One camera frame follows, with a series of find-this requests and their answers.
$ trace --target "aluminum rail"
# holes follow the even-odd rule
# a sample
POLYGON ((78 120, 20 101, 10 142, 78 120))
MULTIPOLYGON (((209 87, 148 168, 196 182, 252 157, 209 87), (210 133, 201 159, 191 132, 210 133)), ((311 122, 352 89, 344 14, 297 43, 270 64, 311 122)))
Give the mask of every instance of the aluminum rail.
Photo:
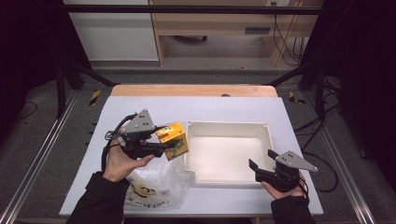
POLYGON ((321 15, 342 10, 322 7, 237 7, 237 6, 139 6, 139 5, 42 5, 44 9, 84 13, 195 13, 321 15))
MULTIPOLYGON (((305 100, 307 101, 309 108, 311 109, 312 114, 315 118, 317 118, 318 115, 314 107, 312 93, 303 91, 303 95, 305 100)), ((370 208, 368 207, 366 201, 364 201, 364 198, 361 195, 361 191, 359 190, 355 180, 353 179, 352 174, 349 172, 349 169, 347 168, 343 157, 339 153, 337 146, 332 140, 332 136, 330 135, 329 130, 326 128, 326 126, 323 127, 321 134, 329 156, 332 159, 332 163, 334 164, 334 169, 339 175, 340 181, 344 186, 346 195, 348 196, 353 206, 353 209, 355 210, 359 222, 362 224, 374 224, 375 220, 370 211, 370 208)))
POLYGON ((21 207, 25 202, 30 190, 32 189, 33 184, 38 178, 38 175, 43 167, 48 155, 50 154, 53 145, 55 144, 56 139, 59 136, 59 133, 64 126, 70 111, 73 107, 78 96, 78 91, 71 91, 71 95, 69 96, 67 107, 62 114, 62 116, 55 120, 49 134, 47 135, 46 140, 44 141, 41 148, 38 150, 37 155, 35 156, 35 160, 30 166, 28 172, 23 178, 20 186, 12 197, 10 203, 7 208, 3 211, 0 216, 0 224, 11 224, 17 218, 18 213, 21 211, 21 207))

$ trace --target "table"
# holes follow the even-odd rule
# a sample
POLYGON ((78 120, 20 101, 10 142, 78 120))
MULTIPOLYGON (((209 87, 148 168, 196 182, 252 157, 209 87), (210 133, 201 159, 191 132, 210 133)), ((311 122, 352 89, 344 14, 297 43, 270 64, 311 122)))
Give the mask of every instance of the table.
MULTIPOLYGON (((68 216, 85 191, 92 173, 100 169, 105 133, 126 115, 147 108, 154 123, 179 120, 266 122, 274 150, 292 150, 302 156, 282 99, 266 86, 222 85, 120 85, 111 92, 103 108, 91 143, 60 214, 68 216), (223 94, 231 97, 219 97, 223 94)), ((308 187, 314 189, 308 172, 308 187)), ((318 195, 310 190, 309 209, 323 214, 318 195)), ((263 188, 191 187, 179 208, 148 210, 124 207, 126 217, 262 217, 271 214, 272 197, 263 188)))

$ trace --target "white table surface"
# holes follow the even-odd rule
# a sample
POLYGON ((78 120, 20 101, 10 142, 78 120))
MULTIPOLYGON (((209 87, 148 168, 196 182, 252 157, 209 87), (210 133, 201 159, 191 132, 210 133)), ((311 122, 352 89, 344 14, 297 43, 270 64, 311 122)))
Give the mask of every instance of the white table surface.
MULTIPOLYGON (((91 175, 100 170, 106 145, 105 134, 126 116, 148 109, 157 126, 180 121, 186 129, 188 120, 263 122, 269 125, 274 151, 292 150, 302 156, 289 116, 278 97, 136 97, 110 96, 102 110, 92 140, 78 174, 69 190, 60 215, 69 216, 85 192, 91 175)), ((307 171, 302 171, 309 187, 312 215, 323 214, 318 195, 307 171)), ((125 206, 126 217, 259 217, 271 214, 273 198, 262 188, 189 188, 178 208, 143 209, 125 206)))

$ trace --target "white box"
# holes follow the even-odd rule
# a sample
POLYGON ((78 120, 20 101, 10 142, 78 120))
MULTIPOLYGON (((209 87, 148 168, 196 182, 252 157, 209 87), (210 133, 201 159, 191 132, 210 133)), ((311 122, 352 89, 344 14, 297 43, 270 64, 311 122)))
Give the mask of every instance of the white box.
POLYGON ((189 121, 187 141, 184 170, 194 172, 197 185, 259 186, 248 159, 264 170, 275 167, 266 123, 189 121))

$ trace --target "white wall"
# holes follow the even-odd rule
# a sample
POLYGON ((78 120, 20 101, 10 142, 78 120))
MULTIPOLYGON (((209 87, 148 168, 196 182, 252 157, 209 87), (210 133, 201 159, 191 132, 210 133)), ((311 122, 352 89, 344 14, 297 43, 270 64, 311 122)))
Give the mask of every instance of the white wall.
MULTIPOLYGON (((147 5, 147 0, 64 0, 65 4, 147 5)), ((90 61, 158 61, 148 13, 70 13, 90 61)))

